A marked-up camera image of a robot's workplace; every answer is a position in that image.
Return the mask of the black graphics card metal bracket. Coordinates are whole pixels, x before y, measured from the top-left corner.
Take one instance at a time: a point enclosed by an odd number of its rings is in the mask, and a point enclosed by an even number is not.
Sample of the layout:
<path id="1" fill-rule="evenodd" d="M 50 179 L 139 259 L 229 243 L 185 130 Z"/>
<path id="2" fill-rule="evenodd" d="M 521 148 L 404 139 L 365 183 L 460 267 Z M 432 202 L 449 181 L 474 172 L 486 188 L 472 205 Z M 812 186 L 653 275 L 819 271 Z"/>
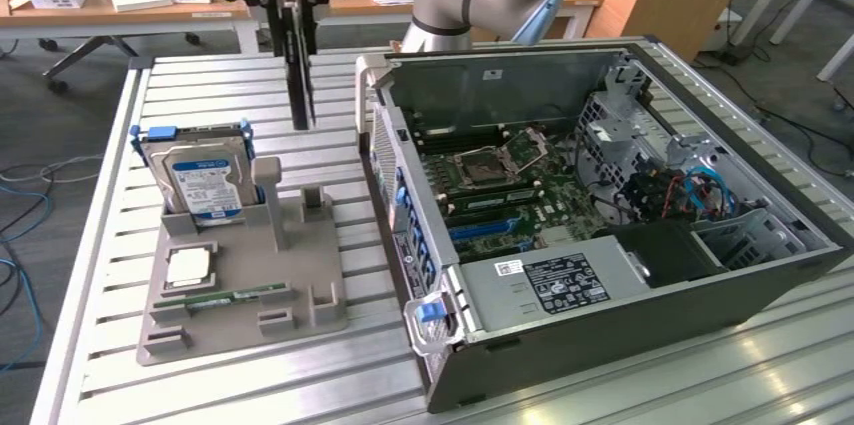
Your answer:
<path id="1" fill-rule="evenodd" d="M 277 38 L 285 56 L 286 81 L 294 128 L 309 130 L 314 121 L 314 92 L 310 80 L 308 0 L 277 0 Z"/>

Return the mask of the black desk base castors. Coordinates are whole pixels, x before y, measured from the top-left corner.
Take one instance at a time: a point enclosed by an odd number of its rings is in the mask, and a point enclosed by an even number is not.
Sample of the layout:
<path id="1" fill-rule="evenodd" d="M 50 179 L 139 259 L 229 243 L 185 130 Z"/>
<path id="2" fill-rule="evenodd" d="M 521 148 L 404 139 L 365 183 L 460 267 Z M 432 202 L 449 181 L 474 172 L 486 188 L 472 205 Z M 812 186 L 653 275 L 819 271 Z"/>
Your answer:
<path id="1" fill-rule="evenodd" d="M 197 33 L 185 32 L 185 40 L 193 46 L 201 46 L 202 40 Z M 83 44 L 65 56 L 59 62 L 43 73 L 49 90 L 55 94 L 65 94 L 69 91 L 67 82 L 58 80 L 57 76 L 75 65 L 86 56 L 89 56 L 102 46 L 114 46 L 129 58 L 138 58 L 141 55 L 122 36 L 97 35 L 90 37 Z M 59 51 L 58 44 L 54 40 L 39 39 L 39 46 L 47 51 Z"/>

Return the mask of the hard disk in blue caddy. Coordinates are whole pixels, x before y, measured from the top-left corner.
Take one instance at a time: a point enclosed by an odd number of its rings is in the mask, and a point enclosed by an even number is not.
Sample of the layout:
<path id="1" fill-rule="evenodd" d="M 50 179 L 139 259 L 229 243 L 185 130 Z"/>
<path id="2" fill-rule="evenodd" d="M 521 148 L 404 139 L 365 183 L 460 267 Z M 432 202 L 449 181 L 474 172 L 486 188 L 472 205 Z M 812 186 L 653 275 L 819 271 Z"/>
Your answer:
<path id="1" fill-rule="evenodd" d="M 130 127 L 131 145 L 151 171 L 170 214 L 187 213 L 201 227 L 244 218 L 265 200 L 252 171 L 254 130 L 249 121 L 178 127 Z"/>

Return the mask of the CPU socket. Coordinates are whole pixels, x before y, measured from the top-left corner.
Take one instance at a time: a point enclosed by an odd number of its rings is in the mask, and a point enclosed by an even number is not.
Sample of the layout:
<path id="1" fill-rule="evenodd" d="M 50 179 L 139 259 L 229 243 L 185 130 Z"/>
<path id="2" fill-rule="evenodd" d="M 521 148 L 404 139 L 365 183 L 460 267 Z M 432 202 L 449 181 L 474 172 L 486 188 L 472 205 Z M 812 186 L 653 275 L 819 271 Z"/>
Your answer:
<path id="1" fill-rule="evenodd" d="M 452 161 L 460 172 L 460 186 L 477 190 L 522 181 L 518 168 L 504 147 L 486 146 L 458 153 Z"/>

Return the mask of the metal CPU socket cover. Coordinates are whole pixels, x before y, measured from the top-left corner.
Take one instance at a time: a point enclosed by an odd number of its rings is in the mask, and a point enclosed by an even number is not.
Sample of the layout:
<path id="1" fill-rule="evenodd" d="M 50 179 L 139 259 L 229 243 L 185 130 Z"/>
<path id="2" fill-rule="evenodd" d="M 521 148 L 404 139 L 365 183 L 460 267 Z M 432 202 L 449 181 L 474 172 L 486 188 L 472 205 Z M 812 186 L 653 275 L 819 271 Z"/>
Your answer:
<path id="1" fill-rule="evenodd" d="M 517 175 L 521 175 L 549 155 L 546 137 L 534 127 L 520 131 L 505 143 L 502 149 L 510 170 Z"/>

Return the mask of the installed green RAM stick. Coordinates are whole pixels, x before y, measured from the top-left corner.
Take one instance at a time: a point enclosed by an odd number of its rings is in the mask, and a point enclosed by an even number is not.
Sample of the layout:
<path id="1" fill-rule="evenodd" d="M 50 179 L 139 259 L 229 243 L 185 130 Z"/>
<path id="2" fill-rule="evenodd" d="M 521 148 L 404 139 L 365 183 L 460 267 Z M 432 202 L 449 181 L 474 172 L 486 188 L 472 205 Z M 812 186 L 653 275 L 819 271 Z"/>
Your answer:
<path id="1" fill-rule="evenodd" d="M 449 200 L 457 208 L 480 208 L 490 205 L 501 205 L 512 202 L 524 201 L 537 196 L 537 188 L 522 188 L 517 190 L 492 191 L 474 195 L 462 196 Z"/>

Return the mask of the blue expansion slot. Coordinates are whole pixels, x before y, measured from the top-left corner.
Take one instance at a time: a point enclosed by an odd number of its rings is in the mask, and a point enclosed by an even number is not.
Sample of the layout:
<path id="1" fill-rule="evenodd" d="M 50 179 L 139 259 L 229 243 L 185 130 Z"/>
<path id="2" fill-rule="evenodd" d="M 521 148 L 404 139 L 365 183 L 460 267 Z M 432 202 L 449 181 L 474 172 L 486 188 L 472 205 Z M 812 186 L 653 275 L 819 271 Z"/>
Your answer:
<path id="1" fill-rule="evenodd" d="M 513 217 L 485 223 L 453 227 L 449 229 L 449 235 L 453 241 L 465 241 L 485 236 L 506 234 L 516 230 L 520 221 L 520 217 Z"/>

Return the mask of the perforated metal drive cage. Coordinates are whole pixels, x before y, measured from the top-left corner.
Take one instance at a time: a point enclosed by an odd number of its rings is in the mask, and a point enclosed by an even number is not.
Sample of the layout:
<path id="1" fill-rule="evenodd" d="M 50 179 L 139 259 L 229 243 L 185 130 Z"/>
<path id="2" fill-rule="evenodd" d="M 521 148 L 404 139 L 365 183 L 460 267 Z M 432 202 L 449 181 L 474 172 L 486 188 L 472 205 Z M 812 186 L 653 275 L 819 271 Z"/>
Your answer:
<path id="1" fill-rule="evenodd" d="M 593 173 L 617 188 L 633 174 L 668 161 L 673 135 L 634 99 L 613 102 L 605 91 L 593 92 L 578 125 Z"/>

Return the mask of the grey printed parts rack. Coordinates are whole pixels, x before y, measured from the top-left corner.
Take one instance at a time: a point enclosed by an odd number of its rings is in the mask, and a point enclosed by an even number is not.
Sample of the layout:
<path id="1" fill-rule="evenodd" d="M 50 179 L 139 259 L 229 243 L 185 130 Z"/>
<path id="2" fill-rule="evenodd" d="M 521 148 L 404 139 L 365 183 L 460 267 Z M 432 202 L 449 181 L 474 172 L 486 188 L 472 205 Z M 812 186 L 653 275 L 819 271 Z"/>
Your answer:
<path id="1" fill-rule="evenodd" d="M 304 187 L 297 197 L 280 197 L 276 157 L 254 160 L 252 177 L 265 200 L 245 208 L 238 221 L 201 227 L 187 213 L 161 216 L 137 348 L 143 366 L 305 339 L 349 325 L 332 198 L 320 185 Z M 169 258 L 187 248 L 211 252 L 209 276 L 201 284 L 170 288 Z M 274 283 L 290 290 L 209 309 L 153 307 L 163 300 Z"/>

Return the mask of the green motherboard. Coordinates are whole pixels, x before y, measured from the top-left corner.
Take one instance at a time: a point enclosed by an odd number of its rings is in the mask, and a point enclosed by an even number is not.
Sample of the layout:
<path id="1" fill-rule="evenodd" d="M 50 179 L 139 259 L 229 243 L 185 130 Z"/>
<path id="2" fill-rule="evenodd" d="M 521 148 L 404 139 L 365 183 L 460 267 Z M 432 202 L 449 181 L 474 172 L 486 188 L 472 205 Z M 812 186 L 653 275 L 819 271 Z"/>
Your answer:
<path id="1" fill-rule="evenodd" d="M 534 127 L 545 135 L 549 155 L 522 172 L 522 181 L 477 190 L 462 188 L 453 156 L 486 146 L 504 147 L 509 139 L 528 127 Z M 465 241 L 453 241 L 450 238 L 462 264 L 588 240 L 608 226 L 606 217 L 597 209 L 597 201 L 590 198 L 590 191 L 572 163 L 574 144 L 561 127 L 529 122 L 480 128 L 466 133 L 424 135 L 417 140 L 417 149 L 448 230 L 521 218 L 510 233 Z M 537 188 L 538 194 L 524 201 L 480 208 L 457 208 L 449 203 L 450 199 L 462 196 L 529 187 Z"/>

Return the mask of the silver CPU chip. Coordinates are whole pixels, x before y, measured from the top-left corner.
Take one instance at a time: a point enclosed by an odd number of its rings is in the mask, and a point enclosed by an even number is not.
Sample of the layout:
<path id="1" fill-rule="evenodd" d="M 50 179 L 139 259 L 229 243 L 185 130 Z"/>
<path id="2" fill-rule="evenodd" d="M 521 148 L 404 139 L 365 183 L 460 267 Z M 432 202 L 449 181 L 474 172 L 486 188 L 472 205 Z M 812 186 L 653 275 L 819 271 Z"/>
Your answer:
<path id="1" fill-rule="evenodd" d="M 210 272 L 211 252 L 206 248 L 175 250 L 169 258 L 166 283 L 170 288 L 201 284 Z"/>

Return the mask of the blue case latch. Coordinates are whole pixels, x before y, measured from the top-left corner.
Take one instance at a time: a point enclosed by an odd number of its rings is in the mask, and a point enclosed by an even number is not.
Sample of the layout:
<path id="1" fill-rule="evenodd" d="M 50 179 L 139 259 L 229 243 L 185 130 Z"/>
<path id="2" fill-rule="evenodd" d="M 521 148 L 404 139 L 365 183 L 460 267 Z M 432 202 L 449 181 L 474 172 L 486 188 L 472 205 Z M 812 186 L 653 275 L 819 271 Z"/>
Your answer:
<path id="1" fill-rule="evenodd" d="M 441 294 L 432 294 L 416 301 L 414 316 L 420 324 L 448 323 L 449 306 Z"/>

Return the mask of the grey power supply unit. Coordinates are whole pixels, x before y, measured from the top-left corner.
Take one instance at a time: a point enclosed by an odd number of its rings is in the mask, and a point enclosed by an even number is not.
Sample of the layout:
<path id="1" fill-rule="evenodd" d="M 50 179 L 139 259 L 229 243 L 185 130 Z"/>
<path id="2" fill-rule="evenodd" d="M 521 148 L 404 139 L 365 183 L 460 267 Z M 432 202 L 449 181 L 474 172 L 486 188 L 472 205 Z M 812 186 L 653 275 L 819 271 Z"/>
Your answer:
<path id="1" fill-rule="evenodd" d="M 650 291 L 613 236 L 472 262 L 461 274 L 468 303 L 488 332 Z"/>

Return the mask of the metal disk bay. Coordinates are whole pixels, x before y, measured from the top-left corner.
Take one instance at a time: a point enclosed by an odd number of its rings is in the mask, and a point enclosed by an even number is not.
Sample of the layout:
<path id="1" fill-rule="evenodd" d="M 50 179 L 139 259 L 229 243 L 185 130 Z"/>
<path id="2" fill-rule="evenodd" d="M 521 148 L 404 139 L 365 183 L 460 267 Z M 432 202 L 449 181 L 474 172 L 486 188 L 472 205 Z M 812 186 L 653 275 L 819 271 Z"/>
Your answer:
<path id="1" fill-rule="evenodd" d="M 692 227 L 719 262 L 731 270 L 808 252 L 804 241 L 767 209 L 727 220 L 701 220 Z"/>

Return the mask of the dark grey open PC case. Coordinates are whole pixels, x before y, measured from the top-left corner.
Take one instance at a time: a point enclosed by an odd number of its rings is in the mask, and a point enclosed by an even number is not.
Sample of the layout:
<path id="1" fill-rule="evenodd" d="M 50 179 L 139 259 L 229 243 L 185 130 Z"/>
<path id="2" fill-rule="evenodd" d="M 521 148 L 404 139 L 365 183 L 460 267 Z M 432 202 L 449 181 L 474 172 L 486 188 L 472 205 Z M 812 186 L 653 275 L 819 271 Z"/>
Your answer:
<path id="1" fill-rule="evenodd" d="M 673 135 L 668 161 L 617 188 L 593 173 L 578 125 L 588 98 L 634 99 Z M 382 51 L 357 62 L 361 154 L 378 228 L 426 388 L 438 413 L 747 322 L 799 285 L 854 258 L 854 205 L 837 197 L 739 105 L 650 39 L 536 47 Z M 650 291 L 564 317 L 488 332 L 468 303 L 465 264 L 428 181 L 417 140 L 541 122 L 574 144 L 572 163 Z M 767 209 L 808 252 L 723 266 L 692 225 Z M 441 294 L 448 323 L 420 324 Z"/>

